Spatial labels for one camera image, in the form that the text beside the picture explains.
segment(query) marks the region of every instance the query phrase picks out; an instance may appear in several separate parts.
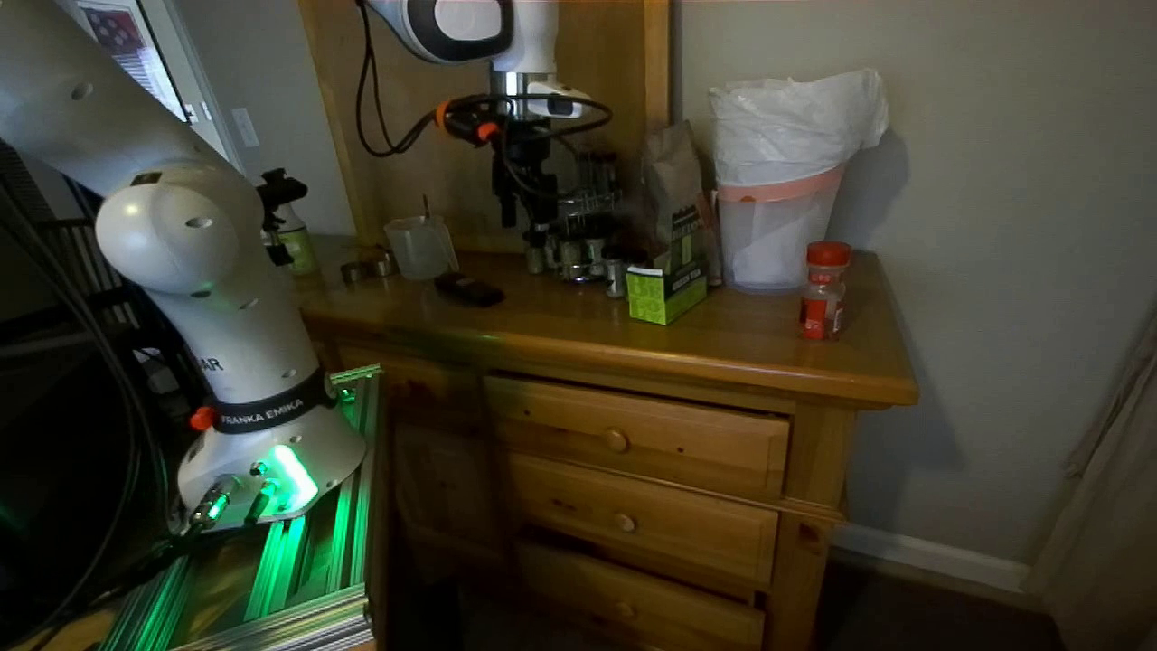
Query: curtain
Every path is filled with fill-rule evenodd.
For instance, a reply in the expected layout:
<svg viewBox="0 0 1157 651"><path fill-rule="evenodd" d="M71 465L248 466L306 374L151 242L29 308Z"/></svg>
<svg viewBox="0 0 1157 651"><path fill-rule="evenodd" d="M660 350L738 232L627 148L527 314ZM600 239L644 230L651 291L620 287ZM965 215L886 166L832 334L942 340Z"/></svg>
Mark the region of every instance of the curtain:
<svg viewBox="0 0 1157 651"><path fill-rule="evenodd" d="M1157 312L1070 475L1029 586L1070 651L1157 649Z"/></svg>

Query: jar lid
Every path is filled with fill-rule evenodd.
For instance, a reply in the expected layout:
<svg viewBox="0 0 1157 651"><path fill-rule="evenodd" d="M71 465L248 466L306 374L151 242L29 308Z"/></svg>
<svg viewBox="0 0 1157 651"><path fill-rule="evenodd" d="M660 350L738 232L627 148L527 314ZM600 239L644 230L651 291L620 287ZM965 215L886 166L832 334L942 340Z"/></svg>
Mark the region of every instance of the jar lid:
<svg viewBox="0 0 1157 651"><path fill-rule="evenodd" d="M805 248L805 264L848 264L855 250L845 242L823 239Z"/></svg>

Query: white container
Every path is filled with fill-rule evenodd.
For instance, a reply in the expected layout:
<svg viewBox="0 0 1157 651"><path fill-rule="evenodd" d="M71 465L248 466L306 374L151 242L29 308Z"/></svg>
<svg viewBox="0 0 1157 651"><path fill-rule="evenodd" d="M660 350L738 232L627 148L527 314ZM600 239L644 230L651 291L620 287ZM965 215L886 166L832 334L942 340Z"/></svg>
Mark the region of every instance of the white container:
<svg viewBox="0 0 1157 651"><path fill-rule="evenodd" d="M436 280L459 268L457 242L436 217L394 217L388 221L388 242L401 280Z"/></svg>
<svg viewBox="0 0 1157 651"><path fill-rule="evenodd" d="M782 295L803 287L805 248L829 234L842 169L793 185L720 190L727 287Z"/></svg>

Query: floor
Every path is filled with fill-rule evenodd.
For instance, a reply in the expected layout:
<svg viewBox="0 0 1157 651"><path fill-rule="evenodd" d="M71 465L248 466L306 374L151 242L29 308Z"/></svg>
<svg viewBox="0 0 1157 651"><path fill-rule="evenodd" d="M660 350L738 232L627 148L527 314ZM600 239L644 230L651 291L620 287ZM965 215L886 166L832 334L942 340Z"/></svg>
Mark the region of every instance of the floor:
<svg viewBox="0 0 1157 651"><path fill-rule="evenodd" d="M615 651L563 621L441 586L398 618L389 649L415 651ZM1022 608L832 566L817 651L1058 651L1056 626Z"/></svg>

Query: white wall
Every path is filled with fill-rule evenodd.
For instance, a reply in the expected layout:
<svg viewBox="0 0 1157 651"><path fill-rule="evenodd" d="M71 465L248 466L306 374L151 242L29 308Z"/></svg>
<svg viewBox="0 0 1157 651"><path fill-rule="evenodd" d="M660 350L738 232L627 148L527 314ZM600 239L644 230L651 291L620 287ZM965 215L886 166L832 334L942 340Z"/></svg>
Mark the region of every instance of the white wall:
<svg viewBox="0 0 1157 651"><path fill-rule="evenodd" d="M353 221L295 4L172 0L172 9L224 109L247 178L262 183L263 169L287 166L311 190L306 198L294 203L306 230L350 234ZM236 131L236 109L248 111L257 146Z"/></svg>
<svg viewBox="0 0 1157 651"><path fill-rule="evenodd" d="M923 402L859 424L848 519L1029 566L1157 297L1157 4L681 0L677 105L879 67L893 138L832 232L881 257Z"/></svg>

